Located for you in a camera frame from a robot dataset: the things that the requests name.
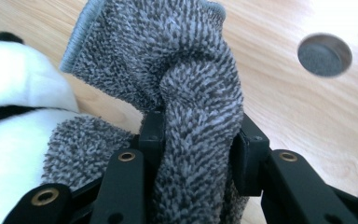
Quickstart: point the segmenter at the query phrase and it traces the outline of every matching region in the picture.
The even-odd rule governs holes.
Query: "round hole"
[[[351,65],[352,55],[348,45],[333,35],[318,34],[305,38],[297,52],[305,69],[319,77],[335,77]]]
[[[60,193],[57,189],[42,189],[39,190],[31,200],[31,204],[35,206],[43,206],[56,200]]]
[[[279,156],[284,161],[297,161],[297,156],[290,152],[282,152]]]
[[[124,217],[121,213],[114,213],[108,219],[109,224],[119,224],[123,221]]]
[[[326,214],[324,215],[324,219],[332,224],[342,224],[342,221],[339,217],[336,217],[334,215]]]
[[[132,152],[123,152],[118,156],[120,161],[132,161],[135,158],[135,154]]]

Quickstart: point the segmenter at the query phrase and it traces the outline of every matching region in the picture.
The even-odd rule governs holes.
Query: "gray knit fabric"
[[[101,177],[114,151],[129,148],[132,138],[94,117],[67,120],[50,137],[42,180],[79,189]]]
[[[220,5],[203,0],[91,0],[63,57],[64,72],[142,112],[165,108],[166,148],[154,187],[152,223],[240,222],[246,199],[233,188],[228,152],[241,127],[242,95],[222,37],[225,16]],[[46,170],[46,175],[61,180],[83,175],[81,169],[52,164],[88,157],[81,152],[83,144],[75,144],[76,153],[56,156],[68,137],[56,137],[47,160],[55,173]],[[101,132],[97,139],[104,138]],[[83,172],[92,174],[89,168]]]

